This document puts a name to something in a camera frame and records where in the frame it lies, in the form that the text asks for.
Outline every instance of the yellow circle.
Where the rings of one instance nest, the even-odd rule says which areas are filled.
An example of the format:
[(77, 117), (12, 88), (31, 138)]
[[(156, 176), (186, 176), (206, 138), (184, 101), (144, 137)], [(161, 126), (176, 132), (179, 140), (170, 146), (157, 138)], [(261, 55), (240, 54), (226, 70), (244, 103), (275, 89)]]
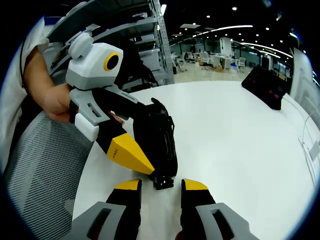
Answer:
[(114, 53), (111, 53), (104, 61), (104, 64), (103, 64), (103, 68), (105, 71), (111, 71), (112, 69), (108, 69), (108, 62), (109, 60), (113, 57), (113, 56), (118, 56), (119, 57), (119, 54), (114, 52)]

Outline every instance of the metal shelf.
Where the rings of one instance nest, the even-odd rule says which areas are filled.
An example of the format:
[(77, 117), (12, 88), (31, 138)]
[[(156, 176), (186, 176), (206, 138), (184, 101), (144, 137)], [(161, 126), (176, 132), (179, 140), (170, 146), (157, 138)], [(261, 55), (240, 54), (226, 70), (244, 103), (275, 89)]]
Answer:
[(49, 75), (55, 73), (56, 71), (60, 70), (60, 68), (62, 68), (64, 66), (64, 64), (66, 64), (66, 68), (68, 68), (67, 63), (69, 62), (69, 60), (71, 59), (70, 54), (67, 54), (66, 56), (64, 56), (64, 58), (62, 58), (57, 65), (54, 66), (54, 68), (49, 70)]
[(150, 11), (148, 0), (91, 0), (72, 9), (54, 26), (47, 38), (51, 43), (65, 43), (90, 24), (113, 27), (115, 23), (126, 23), (134, 14), (145, 11)]
[(156, 39), (147, 39), (147, 40), (137, 41), (134, 44), (139, 46), (139, 45), (144, 45), (144, 44), (146, 44), (146, 45), (153, 44), (155, 42), (156, 42)]
[(95, 36), (95, 43), (103, 43), (108, 40), (115, 40), (118, 38), (126, 37), (132, 39), (135, 37), (147, 35), (154, 32), (155, 24), (157, 23), (156, 17), (147, 17), (137, 22), (126, 23), (111, 29), (108, 29), (99, 35)]
[[(86, 19), (87, 16), (89, 19), (97, 18), (98, 15), (103, 13), (100, 16), (102, 18), (103, 15), (105, 16), (110, 12), (110, 8), (112, 8), (112, 6), (109, 6), (109, 5), (112, 5), (113, 3), (120, 2), (122, 4), (126, 2), (131, 4), (132, 8), (137, 7), (138, 5), (140, 6), (147, 3), (148, 11), (152, 13), (152, 16), (142, 20), (138, 20), (136, 22), (127, 21), (127, 23), (105, 30), (99, 35), (96, 35), (93, 39), (95, 43), (101, 43), (101, 42), (103, 43), (103, 42), (114, 42), (114, 41), (117, 41), (117, 39), (132, 39), (132, 38), (153, 34), (154, 39), (145, 39), (145, 40), (136, 42), (135, 44), (139, 48), (139, 51), (149, 50), (155, 47), (160, 49), (159, 62), (160, 62), (161, 70), (154, 71), (152, 73), (154, 75), (154, 78), (159, 83), (173, 84), (174, 75), (173, 75), (173, 67), (171, 62), (171, 52), (170, 52), (170, 46), (169, 46), (169, 40), (168, 40), (167, 31), (166, 31), (165, 21), (161, 13), (160, 1), (159, 0), (108, 0), (108, 1), (100, 0), (99, 2), (100, 3), (102, 2), (104, 5), (103, 4), (100, 5), (100, 9), (98, 10), (97, 13), (92, 11), (88, 12), (87, 11), (88, 9), (86, 9), (86, 11), (83, 9), (85, 6), (89, 5), (89, 3), (98, 4), (97, 2), (95, 0), (92, 0), (85, 3), (79, 9), (75, 10), (70, 15), (68, 15), (64, 20), (58, 23), (57, 26), (55, 26), (54, 29), (51, 31), (51, 33), (48, 35), (50, 38), (50, 41), (51, 42), (55, 42), (54, 40), (61, 41), (60, 36), (64, 36), (64, 34), (65, 34), (64, 36), (65, 40), (70, 39), (72, 36), (74, 36), (77, 32), (80, 31), (77, 29), (78, 27), (80, 29), (83, 29), (88, 25), (90, 25), (91, 23), (96, 23), (96, 22), (92, 22), (91, 20), (90, 20), (91, 22), (89, 23), (89, 21), (85, 21), (83, 19)], [(117, 8), (118, 8), (118, 13), (120, 13), (121, 6), (117, 5)], [(71, 21), (70, 18), (71, 17), (79, 18), (79, 16), (81, 16), (80, 21), (81, 23), (83, 23), (83, 26), (82, 25), (74, 26), (75, 24), (78, 24), (78, 22), (76, 20)], [(117, 21), (112, 19), (111, 22), (113, 25), (115, 25), (115, 24), (121, 24), (123, 21), (125, 20), (122, 19), (121, 21)], [(53, 74), (54, 72), (61, 70), (63, 68), (67, 68), (68, 67), (67, 64), (70, 59), (71, 59), (70, 55), (69, 54), (66, 55), (54, 68), (50, 70), (50, 74)]]

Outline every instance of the white round table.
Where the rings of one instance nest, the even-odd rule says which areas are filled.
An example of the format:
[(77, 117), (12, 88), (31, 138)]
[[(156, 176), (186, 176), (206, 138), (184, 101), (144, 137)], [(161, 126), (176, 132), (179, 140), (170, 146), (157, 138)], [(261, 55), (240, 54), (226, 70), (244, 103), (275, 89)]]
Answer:
[[(73, 219), (114, 187), (142, 179), (139, 240), (174, 240), (181, 231), (181, 179), (202, 182), (217, 203), (246, 219), (261, 240), (284, 239), (314, 191), (297, 131), (282, 110), (270, 109), (240, 82), (202, 81), (132, 93), (158, 99), (172, 116), (178, 159), (174, 187), (155, 190), (143, 174), (109, 160), (95, 143), (83, 169)], [(124, 128), (132, 136), (132, 119)]]

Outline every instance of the cable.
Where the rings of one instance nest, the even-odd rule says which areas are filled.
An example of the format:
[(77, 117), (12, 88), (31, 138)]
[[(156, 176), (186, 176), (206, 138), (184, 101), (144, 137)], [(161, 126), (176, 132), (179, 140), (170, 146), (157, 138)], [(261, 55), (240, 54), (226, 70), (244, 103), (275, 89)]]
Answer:
[(302, 150), (303, 150), (303, 152), (304, 152), (304, 157), (305, 157), (306, 165), (308, 166), (309, 173), (310, 173), (310, 175), (311, 175), (313, 187), (316, 187), (316, 180), (315, 180), (316, 174), (315, 174), (315, 171), (314, 171), (314, 169), (313, 169), (313, 167), (312, 167), (312, 173), (313, 173), (313, 174), (311, 173), (306, 150), (305, 150), (305, 148), (304, 148), (303, 143), (300, 142), (300, 141), (299, 141), (299, 143), (300, 143), (300, 145), (301, 145), (301, 147), (302, 147)]
[[(290, 102), (289, 100), (287, 100), (287, 99), (285, 99), (285, 98), (283, 98), (283, 99), (286, 100), (288, 103), (290, 103), (292, 106), (294, 106), (294, 108), (297, 109), (298, 112), (300, 113), (300, 115), (302, 116), (302, 119), (305, 119), (304, 116), (303, 116), (303, 114), (301, 113), (301, 111), (300, 111), (292, 102)], [(311, 169), (312, 169), (312, 172), (311, 172), (311, 170), (310, 170), (309, 158), (308, 158), (308, 156), (307, 156), (307, 151), (306, 151), (305, 148), (304, 148), (304, 144), (305, 144), (305, 142), (304, 142), (304, 137), (305, 137), (305, 129), (306, 129), (307, 132), (308, 132), (308, 134), (309, 134), (309, 137), (310, 137), (311, 141), (314, 142), (313, 139), (312, 139), (312, 137), (311, 137), (311, 134), (310, 134), (310, 132), (309, 132), (309, 129), (308, 129), (308, 127), (306, 127), (306, 126), (307, 126), (307, 121), (308, 121), (308, 119), (312, 116), (312, 114), (315, 113), (315, 111), (313, 111), (313, 112), (305, 119), (304, 125), (303, 125), (303, 131), (302, 131), (302, 140), (300, 141), (300, 140), (298, 139), (298, 140), (299, 140), (299, 143), (300, 143), (300, 145), (301, 145), (301, 147), (302, 147), (302, 149), (303, 149), (303, 152), (304, 152), (304, 157), (305, 157), (306, 165), (308, 166), (309, 173), (310, 173), (310, 175), (311, 175), (313, 187), (316, 187), (316, 174), (315, 174), (315, 171), (314, 171), (314, 168), (313, 168), (313, 167), (311, 168)]]
[(313, 111), (313, 113), (311, 113), (307, 118), (306, 120), (304, 121), (304, 126), (303, 126), (303, 132), (302, 132), (302, 143), (304, 143), (304, 137), (305, 137), (305, 128), (306, 128), (306, 125), (307, 125), (307, 121), (308, 119), (311, 117), (312, 114), (314, 114), (315, 111)]
[[(292, 102), (290, 102), (288, 99), (286, 99), (286, 98), (282, 98), (282, 99), (286, 100), (286, 101), (287, 101), (288, 103), (290, 103), (295, 109), (297, 109), (298, 112), (300, 113), (302, 119), (305, 120), (305, 117), (303, 116), (303, 114), (301, 113), (301, 111), (299, 110), (299, 108), (297, 108), (297, 107), (296, 107)], [(308, 132), (308, 134), (309, 134), (309, 137), (310, 137), (311, 141), (313, 142), (314, 140), (313, 140), (312, 137), (311, 137), (311, 134), (310, 134), (310, 132), (309, 132), (308, 127), (306, 128), (306, 130), (307, 130), (307, 132)]]

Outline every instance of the white plastic part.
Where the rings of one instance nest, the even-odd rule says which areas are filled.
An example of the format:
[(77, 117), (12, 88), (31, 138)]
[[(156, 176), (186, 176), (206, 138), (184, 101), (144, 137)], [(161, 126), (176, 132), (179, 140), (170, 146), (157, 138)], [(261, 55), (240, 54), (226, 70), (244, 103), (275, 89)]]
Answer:
[[(110, 44), (103, 43), (103, 42), (94, 43), (94, 44), (91, 44), (91, 46), (92, 48), (90, 49), (89, 53), (85, 57), (79, 57), (79, 58), (70, 60), (68, 68), (71, 71), (77, 73), (78, 75), (86, 78), (116, 77), (120, 70), (124, 52), (115, 46), (112, 46)], [(105, 60), (108, 58), (108, 56), (114, 53), (118, 54), (119, 56), (118, 64), (112, 70), (106, 71), (104, 69)]]
[(77, 59), (80, 56), (85, 57), (91, 50), (94, 39), (89, 33), (81, 33), (71, 44), (68, 52), (73, 59)]
[(91, 142), (94, 142), (97, 139), (99, 126), (93, 126), (81, 113), (75, 115), (74, 124)]

